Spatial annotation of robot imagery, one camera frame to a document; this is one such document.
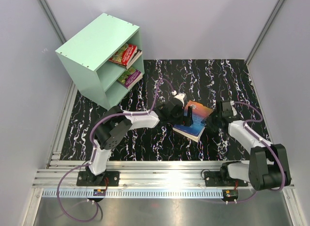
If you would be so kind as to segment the blue paperback book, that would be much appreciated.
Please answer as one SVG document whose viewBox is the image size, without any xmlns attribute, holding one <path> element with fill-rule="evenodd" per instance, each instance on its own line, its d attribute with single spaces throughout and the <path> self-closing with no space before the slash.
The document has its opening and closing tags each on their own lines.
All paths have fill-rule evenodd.
<svg viewBox="0 0 310 226">
<path fill-rule="evenodd" d="M 187 115 L 187 108 L 188 106 L 192 106 L 192 118 L 193 118 L 193 124 L 190 127 L 185 126 L 185 116 Z M 186 107 L 183 117 L 183 124 L 182 125 L 174 125 L 173 131 L 183 135 L 194 142 L 198 142 L 203 131 L 205 125 L 201 123 L 201 121 L 209 116 L 213 112 L 213 109 L 210 109 L 208 107 L 205 107 L 204 105 L 190 100 Z"/>
</svg>

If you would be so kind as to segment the purple treehouse book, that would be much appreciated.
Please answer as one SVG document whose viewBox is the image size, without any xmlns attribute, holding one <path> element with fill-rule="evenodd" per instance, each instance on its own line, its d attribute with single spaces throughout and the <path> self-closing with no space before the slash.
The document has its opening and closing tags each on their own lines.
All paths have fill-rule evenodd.
<svg viewBox="0 0 310 226">
<path fill-rule="evenodd" d="M 117 79 L 117 82 L 120 83 L 126 89 L 131 89 L 138 81 L 142 79 L 143 74 L 134 67 L 130 67 Z"/>
</svg>

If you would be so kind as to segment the red paperback book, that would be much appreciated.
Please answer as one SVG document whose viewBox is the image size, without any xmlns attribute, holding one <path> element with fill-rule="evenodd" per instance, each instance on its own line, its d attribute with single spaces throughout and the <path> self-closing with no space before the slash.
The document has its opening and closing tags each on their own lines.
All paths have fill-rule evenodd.
<svg viewBox="0 0 310 226">
<path fill-rule="evenodd" d="M 138 47 L 136 45 L 125 43 L 109 58 L 109 61 L 118 65 L 128 66 L 137 51 Z"/>
</svg>

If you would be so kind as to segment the black paperback book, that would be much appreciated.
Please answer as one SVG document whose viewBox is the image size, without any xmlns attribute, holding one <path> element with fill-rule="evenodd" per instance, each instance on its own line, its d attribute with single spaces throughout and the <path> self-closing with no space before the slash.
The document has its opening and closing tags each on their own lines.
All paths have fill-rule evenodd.
<svg viewBox="0 0 310 226">
<path fill-rule="evenodd" d="M 138 49 L 133 58 L 130 60 L 130 62 L 126 65 L 126 69 L 130 68 L 133 63 L 142 55 L 142 50 Z"/>
</svg>

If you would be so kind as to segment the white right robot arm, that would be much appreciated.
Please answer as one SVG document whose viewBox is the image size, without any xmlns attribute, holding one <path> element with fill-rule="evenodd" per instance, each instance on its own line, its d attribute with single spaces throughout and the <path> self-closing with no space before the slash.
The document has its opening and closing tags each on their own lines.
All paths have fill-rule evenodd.
<svg viewBox="0 0 310 226">
<path fill-rule="evenodd" d="M 291 184 L 291 174 L 286 148 L 274 144 L 257 132 L 238 115 L 234 101 L 217 101 L 216 108 L 202 123 L 208 133 L 219 130 L 233 137 L 250 154 L 249 163 L 241 161 L 224 162 L 218 171 L 204 172 L 207 186 L 234 185 L 242 180 L 256 191 L 280 191 Z"/>
</svg>

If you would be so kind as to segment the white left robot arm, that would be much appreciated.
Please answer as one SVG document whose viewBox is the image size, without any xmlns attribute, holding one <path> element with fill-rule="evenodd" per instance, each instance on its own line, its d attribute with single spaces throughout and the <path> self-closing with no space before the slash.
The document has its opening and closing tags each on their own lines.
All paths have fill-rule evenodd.
<svg viewBox="0 0 310 226">
<path fill-rule="evenodd" d="M 141 128 L 152 129 L 159 124 L 190 127 L 193 124 L 192 107 L 186 107 L 181 100 L 173 99 L 146 112 L 123 111 L 119 106 L 110 108 L 91 131 L 93 152 L 86 168 L 86 180 L 94 186 L 103 183 L 111 151 L 122 141 L 128 131 Z"/>
</svg>

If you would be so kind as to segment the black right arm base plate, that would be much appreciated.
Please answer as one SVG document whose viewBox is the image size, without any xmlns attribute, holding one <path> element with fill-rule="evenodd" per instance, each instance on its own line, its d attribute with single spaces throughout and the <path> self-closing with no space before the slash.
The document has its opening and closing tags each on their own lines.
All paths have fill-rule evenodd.
<svg viewBox="0 0 310 226">
<path fill-rule="evenodd" d="M 202 174 L 206 187 L 248 187 L 248 183 L 240 179 L 224 180 L 219 171 L 204 170 Z"/>
</svg>

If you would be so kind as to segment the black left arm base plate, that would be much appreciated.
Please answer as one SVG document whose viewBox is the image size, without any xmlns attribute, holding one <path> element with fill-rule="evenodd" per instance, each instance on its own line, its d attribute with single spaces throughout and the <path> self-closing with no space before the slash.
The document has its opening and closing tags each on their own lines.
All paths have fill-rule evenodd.
<svg viewBox="0 0 310 226">
<path fill-rule="evenodd" d="M 103 174 L 95 176 L 93 173 L 87 171 L 80 171 L 77 177 L 77 186 L 119 186 L 119 171 L 106 171 Z"/>
</svg>

